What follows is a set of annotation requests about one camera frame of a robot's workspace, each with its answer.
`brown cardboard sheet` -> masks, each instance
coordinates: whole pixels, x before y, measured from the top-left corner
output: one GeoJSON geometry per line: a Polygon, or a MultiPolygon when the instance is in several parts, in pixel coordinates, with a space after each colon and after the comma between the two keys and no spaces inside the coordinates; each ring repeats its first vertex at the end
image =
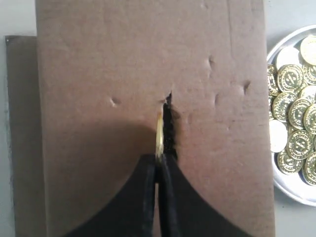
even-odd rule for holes
{"type": "Polygon", "coordinates": [[[45,237],[36,37],[6,37],[16,237],[45,237]]]}
{"type": "Polygon", "coordinates": [[[38,0],[37,21],[50,237],[154,152],[171,91],[188,180],[251,235],[274,236],[262,0],[38,0]]]}

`silver tray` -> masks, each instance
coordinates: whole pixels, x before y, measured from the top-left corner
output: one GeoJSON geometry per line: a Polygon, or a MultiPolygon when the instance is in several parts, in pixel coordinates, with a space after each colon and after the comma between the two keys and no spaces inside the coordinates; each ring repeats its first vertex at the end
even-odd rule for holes
{"type": "MultiPolygon", "coordinates": [[[[275,64],[276,56],[281,49],[288,46],[297,46],[301,40],[309,35],[316,35],[316,25],[300,28],[282,39],[268,54],[268,64],[275,64]]],[[[316,187],[309,186],[303,181],[301,173],[285,175],[281,173],[272,153],[272,167],[274,184],[290,198],[309,206],[316,206],[316,187]]]]}

